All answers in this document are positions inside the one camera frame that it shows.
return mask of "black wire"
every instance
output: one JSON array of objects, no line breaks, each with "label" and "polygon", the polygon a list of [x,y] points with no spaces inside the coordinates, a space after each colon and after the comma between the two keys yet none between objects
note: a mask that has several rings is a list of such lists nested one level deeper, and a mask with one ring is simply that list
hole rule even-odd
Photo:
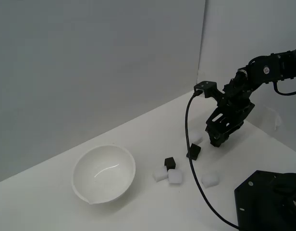
[{"label": "black wire", "polygon": [[279,92],[279,91],[278,91],[278,87],[277,87],[277,82],[273,82],[273,85],[274,85],[274,91],[275,91],[277,94],[284,95],[284,96],[296,95],[296,91],[293,91],[293,92],[290,92],[290,93],[281,93],[281,92]]},{"label": "black wire", "polygon": [[190,105],[191,105],[191,102],[192,100],[198,96],[198,94],[195,92],[190,101],[188,102],[187,104],[187,107],[186,107],[186,113],[185,113],[185,137],[186,137],[186,145],[187,145],[187,152],[189,153],[188,155],[188,159],[190,161],[190,166],[191,166],[191,170],[192,170],[192,173],[193,173],[193,176],[194,176],[194,179],[195,179],[195,182],[196,182],[196,185],[202,195],[202,197],[204,198],[205,202],[207,203],[208,207],[212,210],[212,212],[219,218],[221,219],[223,222],[225,222],[227,225],[230,225],[231,227],[237,229],[237,230],[240,230],[240,231],[246,231],[245,229],[242,229],[240,228],[239,226],[237,225],[234,225],[233,223],[230,223],[229,221],[227,221],[225,218],[223,218],[213,207],[212,205],[210,204],[210,202],[208,201],[206,195],[204,194],[204,191],[202,190],[200,184],[199,184],[199,181],[197,179],[197,176],[196,176],[196,172],[194,170],[194,166],[193,166],[193,162],[192,162],[192,159],[191,159],[191,152],[190,152],[190,140],[189,140],[189,137],[188,137],[188,128],[187,128],[187,118],[188,118],[188,111],[190,109]]}]

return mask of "bowl rim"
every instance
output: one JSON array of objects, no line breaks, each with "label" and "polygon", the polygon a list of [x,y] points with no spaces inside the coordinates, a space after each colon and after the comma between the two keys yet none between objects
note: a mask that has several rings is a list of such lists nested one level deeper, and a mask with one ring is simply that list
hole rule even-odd
[{"label": "bowl rim", "polygon": [[[81,161],[81,159],[87,155],[89,152],[95,150],[95,149],[98,149],[98,148],[101,148],[101,147],[116,147],[116,148],[119,148],[119,149],[122,149],[125,153],[128,154],[128,156],[130,157],[131,159],[131,162],[132,162],[132,176],[128,182],[128,184],[123,188],[121,189],[121,192],[120,194],[118,194],[118,196],[114,197],[114,198],[111,198],[111,199],[107,199],[107,200],[97,200],[97,201],[93,201],[93,202],[90,202],[88,201],[84,196],[81,195],[81,193],[79,193],[79,191],[76,189],[75,185],[74,185],[74,173],[75,173],[75,168],[76,166],[78,165],[78,163]],[[124,147],[122,146],[118,146],[116,144],[103,144],[103,145],[98,145],[92,149],[90,149],[89,151],[85,152],[84,154],[81,155],[81,157],[77,160],[75,166],[73,167],[73,172],[72,172],[72,179],[71,179],[71,185],[72,185],[72,188],[73,188],[73,191],[74,193],[80,198],[82,199],[83,201],[89,203],[90,205],[93,205],[93,204],[102,204],[102,203],[106,203],[106,202],[109,202],[109,201],[113,201],[117,198],[119,198],[120,196],[122,196],[125,191],[127,191],[127,189],[130,187],[130,185],[132,184],[133,180],[134,180],[134,176],[135,176],[135,171],[136,171],[136,166],[135,166],[135,160],[132,156],[132,154]]]}]

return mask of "white table surface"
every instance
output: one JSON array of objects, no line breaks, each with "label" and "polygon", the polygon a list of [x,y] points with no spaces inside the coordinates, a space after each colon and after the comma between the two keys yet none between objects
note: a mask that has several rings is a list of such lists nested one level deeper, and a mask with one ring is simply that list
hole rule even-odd
[{"label": "white table surface", "polygon": [[[0,231],[234,230],[208,209],[185,157],[184,116],[191,94],[0,182]],[[201,97],[191,105],[189,130],[204,134],[194,166],[199,178],[219,172],[220,184],[205,193],[216,210],[236,224],[234,189],[255,170],[296,172],[296,152],[248,122],[221,148],[211,146],[204,128],[215,107],[214,100]],[[89,205],[72,190],[73,167],[83,153],[105,143],[132,153],[136,176],[119,200]],[[152,178],[153,170],[170,156],[184,173],[180,186]]]}]

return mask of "white wall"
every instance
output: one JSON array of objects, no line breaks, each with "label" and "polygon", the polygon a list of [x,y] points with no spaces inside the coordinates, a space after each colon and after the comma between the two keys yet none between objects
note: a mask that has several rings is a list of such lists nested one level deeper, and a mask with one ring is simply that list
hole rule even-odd
[{"label": "white wall", "polygon": [[[198,81],[217,81],[222,90],[238,68],[259,55],[296,48],[296,0],[207,0]],[[279,84],[296,90],[296,79]],[[296,151],[296,96],[277,95],[262,85],[251,96],[248,121]],[[274,130],[275,113],[282,125]]]},{"label": "white wall", "polygon": [[190,91],[204,4],[0,0],[0,180]]}]

